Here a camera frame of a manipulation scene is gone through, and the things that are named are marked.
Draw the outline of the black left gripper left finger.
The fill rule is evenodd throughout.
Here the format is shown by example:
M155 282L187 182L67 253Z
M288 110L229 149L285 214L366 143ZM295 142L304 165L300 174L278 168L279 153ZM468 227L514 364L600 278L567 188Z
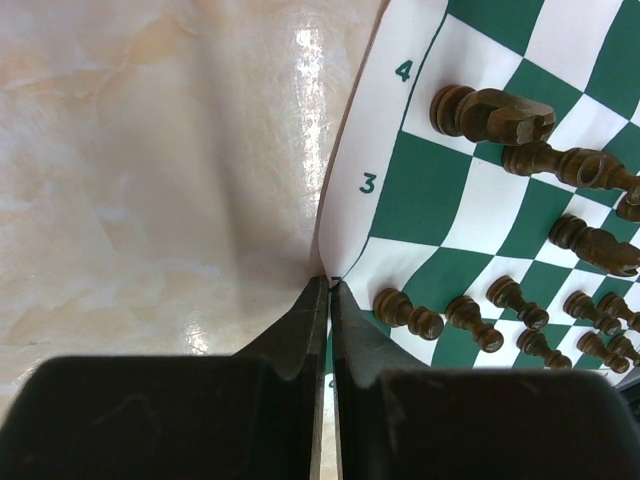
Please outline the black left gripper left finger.
M232 355L42 363L1 428L5 479L315 479L328 282Z

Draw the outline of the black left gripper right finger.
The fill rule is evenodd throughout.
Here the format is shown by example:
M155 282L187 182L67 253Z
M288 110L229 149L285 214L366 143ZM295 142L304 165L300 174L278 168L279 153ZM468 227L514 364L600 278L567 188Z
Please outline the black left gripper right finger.
M331 295L343 479L635 479L639 429L602 376L434 369Z

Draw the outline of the dark pawn edge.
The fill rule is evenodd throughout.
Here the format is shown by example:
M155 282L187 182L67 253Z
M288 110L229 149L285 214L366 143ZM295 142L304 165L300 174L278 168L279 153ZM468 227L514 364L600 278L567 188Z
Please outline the dark pawn edge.
M386 288L375 296L373 312L389 327L407 326L413 335L427 341L438 339L444 331L444 321L438 313L414 306L406 293L395 288Z

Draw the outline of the green white chess mat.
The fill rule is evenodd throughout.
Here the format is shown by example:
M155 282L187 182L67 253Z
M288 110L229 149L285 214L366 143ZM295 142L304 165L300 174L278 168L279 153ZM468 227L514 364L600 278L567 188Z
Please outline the green white chess mat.
M517 176L502 148L434 130L429 107L449 84L495 88L551 106L550 145L616 155L639 170L639 5L635 1L387 1L340 132L323 202L319 251L327 276L345 281L370 313L394 287L443 311L467 295L503 335L483 352L446 326L425 341L405 327L390 337L433 367L540 368L516 345L524 324L493 305L489 286L513 278L550 316L549 345L577 369L613 385L630 379L577 348L590 322L564 312L570 294L614 293L639 306L637 277L618 278L550 243L564 214L637 244L619 218L618 190L576 188L550 173Z

